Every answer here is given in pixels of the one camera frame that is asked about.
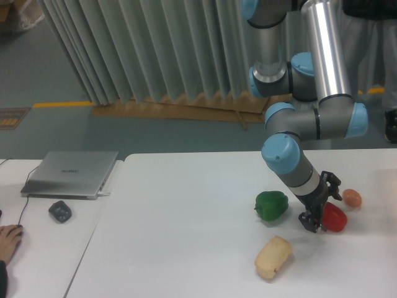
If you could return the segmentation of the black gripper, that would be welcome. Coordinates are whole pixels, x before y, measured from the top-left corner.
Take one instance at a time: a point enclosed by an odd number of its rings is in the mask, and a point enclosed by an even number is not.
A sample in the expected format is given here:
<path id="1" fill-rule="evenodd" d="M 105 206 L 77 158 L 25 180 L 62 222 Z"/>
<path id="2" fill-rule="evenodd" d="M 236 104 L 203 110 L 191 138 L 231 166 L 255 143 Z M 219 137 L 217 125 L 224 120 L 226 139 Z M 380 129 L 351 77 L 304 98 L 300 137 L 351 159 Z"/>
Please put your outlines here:
<path id="1" fill-rule="evenodd" d="M 321 178 L 323 181 L 320 181 L 313 191 L 304 195 L 296 195 L 306 209 L 298 216 L 298 219 L 302 226 L 312 233 L 317 233 L 319 230 L 326 231 L 326 227 L 315 217 L 323 216 L 323 208 L 328 197 L 342 201 L 342 196 L 339 194 L 341 180 L 329 171 L 322 171 Z"/>

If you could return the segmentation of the black sleeve forearm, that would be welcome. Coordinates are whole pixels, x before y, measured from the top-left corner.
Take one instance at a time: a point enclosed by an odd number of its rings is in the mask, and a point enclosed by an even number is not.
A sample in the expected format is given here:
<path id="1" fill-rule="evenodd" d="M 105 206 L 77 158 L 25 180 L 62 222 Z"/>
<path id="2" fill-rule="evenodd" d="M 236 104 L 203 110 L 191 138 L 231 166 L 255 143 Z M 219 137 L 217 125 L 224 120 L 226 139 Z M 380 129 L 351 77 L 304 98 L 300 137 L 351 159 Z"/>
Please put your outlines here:
<path id="1" fill-rule="evenodd" d="M 8 288 L 8 274 L 6 263 L 0 261 L 0 298 L 5 298 L 7 295 Z"/>

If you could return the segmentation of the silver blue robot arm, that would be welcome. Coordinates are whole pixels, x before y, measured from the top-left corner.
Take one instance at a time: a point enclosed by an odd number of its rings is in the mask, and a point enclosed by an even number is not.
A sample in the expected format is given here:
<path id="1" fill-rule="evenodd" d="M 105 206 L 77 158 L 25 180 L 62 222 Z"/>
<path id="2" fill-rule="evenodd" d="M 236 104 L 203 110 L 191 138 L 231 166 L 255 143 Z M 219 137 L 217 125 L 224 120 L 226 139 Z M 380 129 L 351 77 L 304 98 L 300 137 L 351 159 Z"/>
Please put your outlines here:
<path id="1" fill-rule="evenodd" d="M 291 94 L 303 108 L 280 102 L 265 113 L 266 140 L 262 157 L 305 206 L 299 220 L 310 232 L 324 228 L 323 210 L 332 197 L 340 200 L 340 180 L 317 172 L 301 147 L 306 140 L 351 138 L 368 128 L 365 106 L 350 90 L 336 1 L 241 1 L 241 15 L 253 28 L 259 50 L 249 70 L 258 97 Z M 306 20 L 310 50 L 286 61 L 282 54 L 282 24 L 289 12 Z"/>

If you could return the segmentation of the person's hand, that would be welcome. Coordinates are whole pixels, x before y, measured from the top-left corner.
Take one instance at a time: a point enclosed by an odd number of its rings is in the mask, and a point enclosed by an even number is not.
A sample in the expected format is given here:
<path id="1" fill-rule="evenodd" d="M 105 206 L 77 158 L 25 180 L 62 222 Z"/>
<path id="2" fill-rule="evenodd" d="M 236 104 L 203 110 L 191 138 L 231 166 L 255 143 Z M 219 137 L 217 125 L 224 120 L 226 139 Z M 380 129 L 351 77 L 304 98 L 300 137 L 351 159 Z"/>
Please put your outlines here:
<path id="1" fill-rule="evenodd" d="M 6 266 L 10 263 L 17 245 L 22 240 L 21 237 L 17 237 L 19 229 L 18 225 L 6 225 L 1 226 L 1 261 L 6 263 Z"/>

